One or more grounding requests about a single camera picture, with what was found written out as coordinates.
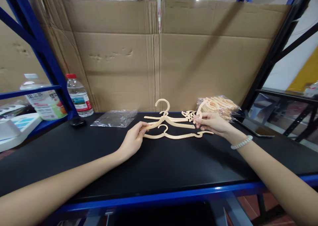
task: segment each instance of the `red bottle cap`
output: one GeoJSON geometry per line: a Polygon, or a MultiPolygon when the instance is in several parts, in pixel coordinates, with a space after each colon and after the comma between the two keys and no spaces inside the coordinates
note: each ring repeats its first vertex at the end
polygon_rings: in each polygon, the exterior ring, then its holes
{"type": "Polygon", "coordinates": [[[68,79],[75,79],[76,78],[76,74],[66,74],[65,75],[68,79]]]}

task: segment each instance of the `clear plastic bag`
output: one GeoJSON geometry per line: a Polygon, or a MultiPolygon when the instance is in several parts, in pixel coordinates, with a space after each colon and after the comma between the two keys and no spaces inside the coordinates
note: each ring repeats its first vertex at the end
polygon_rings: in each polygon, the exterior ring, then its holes
{"type": "Polygon", "coordinates": [[[201,112],[218,112],[219,115],[228,122],[232,121],[232,114],[238,110],[241,110],[236,103],[224,95],[198,98],[196,110],[198,110],[199,106],[205,100],[206,103],[202,105],[201,112]]]}
{"type": "Polygon", "coordinates": [[[111,110],[100,116],[91,126],[126,128],[135,119],[135,110],[111,110]]]}
{"type": "Polygon", "coordinates": [[[19,115],[35,113],[34,108],[27,101],[16,100],[8,104],[0,106],[0,119],[1,118],[13,118],[19,115]]]}

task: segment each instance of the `forearm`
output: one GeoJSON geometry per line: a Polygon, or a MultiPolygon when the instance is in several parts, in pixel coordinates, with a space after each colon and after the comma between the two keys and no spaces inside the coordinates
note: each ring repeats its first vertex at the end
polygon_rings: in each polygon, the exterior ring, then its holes
{"type": "MultiPolygon", "coordinates": [[[[236,145],[247,136],[234,128],[225,138],[236,145]]],[[[318,225],[318,194],[309,185],[252,141],[237,151],[295,222],[318,225]]]]}
{"type": "Polygon", "coordinates": [[[1,197],[1,223],[21,226],[41,222],[81,189],[125,160],[114,152],[1,197]]]}

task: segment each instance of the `black shelf frame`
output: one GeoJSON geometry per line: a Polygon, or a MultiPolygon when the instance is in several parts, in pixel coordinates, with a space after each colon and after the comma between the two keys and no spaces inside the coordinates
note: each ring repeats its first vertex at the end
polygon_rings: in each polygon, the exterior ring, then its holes
{"type": "MultiPolygon", "coordinates": [[[[289,47],[284,50],[284,47],[291,36],[295,26],[297,24],[297,19],[299,19],[305,12],[310,0],[294,0],[291,5],[291,9],[279,30],[272,47],[270,48],[243,104],[242,110],[250,110],[257,95],[263,91],[262,87],[268,78],[270,72],[272,71],[276,62],[285,57],[288,53],[294,50],[297,46],[307,40],[310,36],[318,31],[318,24],[315,24],[312,28],[306,31],[301,37],[294,41],[289,47]]],[[[278,96],[279,93],[268,92],[266,94],[278,96]]]]}
{"type": "Polygon", "coordinates": [[[280,97],[282,99],[294,100],[299,102],[308,103],[308,106],[303,110],[303,112],[297,117],[297,119],[288,127],[288,129],[283,133],[283,135],[288,136],[298,124],[311,112],[310,121],[307,128],[295,139],[295,141],[300,142],[301,140],[307,138],[312,134],[318,127],[318,119],[314,119],[317,107],[318,107],[318,98],[309,98],[305,97],[300,93],[292,91],[281,91],[278,89],[263,88],[263,85],[268,78],[270,72],[272,71],[274,65],[292,52],[296,47],[302,44],[305,40],[311,37],[314,33],[318,31],[318,23],[313,27],[307,30],[302,36],[290,44],[286,49],[285,45],[289,37],[291,36],[297,20],[302,16],[305,10],[308,7],[310,0],[294,0],[291,2],[291,9],[279,30],[272,47],[270,48],[243,104],[242,110],[249,111],[257,98],[259,93],[266,95],[280,97]]]}

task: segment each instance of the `wrist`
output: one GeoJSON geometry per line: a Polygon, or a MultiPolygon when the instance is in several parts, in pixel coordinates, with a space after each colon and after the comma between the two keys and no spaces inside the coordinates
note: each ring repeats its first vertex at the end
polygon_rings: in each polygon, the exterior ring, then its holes
{"type": "Polygon", "coordinates": [[[237,145],[246,140],[247,135],[231,125],[231,128],[224,133],[224,138],[229,141],[231,145],[237,145]]]}
{"type": "Polygon", "coordinates": [[[129,159],[129,157],[127,157],[127,154],[125,154],[120,148],[117,151],[115,151],[113,154],[119,164],[122,164],[123,162],[129,159]]]}

